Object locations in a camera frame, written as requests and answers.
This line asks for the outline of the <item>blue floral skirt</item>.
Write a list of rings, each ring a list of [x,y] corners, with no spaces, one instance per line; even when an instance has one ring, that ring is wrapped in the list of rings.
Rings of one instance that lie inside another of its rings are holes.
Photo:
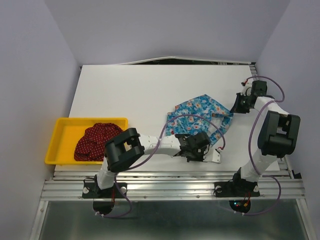
[[[206,132],[211,145],[215,145],[221,134],[228,131],[234,114],[207,94],[197,96],[175,106],[167,114],[169,121],[164,134],[196,135]]]

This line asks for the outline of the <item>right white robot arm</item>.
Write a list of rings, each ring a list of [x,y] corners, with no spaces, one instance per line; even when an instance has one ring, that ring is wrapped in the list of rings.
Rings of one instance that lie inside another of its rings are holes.
[[[232,113],[247,114],[251,109],[264,117],[257,138],[257,150],[248,148],[249,161],[232,177],[229,189],[235,195],[258,191],[258,180],[277,159],[291,155],[297,144],[301,118],[283,110],[279,103],[267,95],[267,78],[242,82],[243,89],[237,93]]]

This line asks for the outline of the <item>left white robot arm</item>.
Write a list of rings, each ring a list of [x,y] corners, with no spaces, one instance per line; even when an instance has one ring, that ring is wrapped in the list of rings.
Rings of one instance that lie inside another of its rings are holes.
[[[188,162],[202,162],[210,145],[210,139],[205,132],[154,137],[140,135],[136,128],[129,128],[107,141],[102,167],[94,177],[89,178],[90,182],[83,181],[82,198],[120,197],[121,193],[115,186],[115,176],[128,171],[144,155],[167,155],[183,157]]]

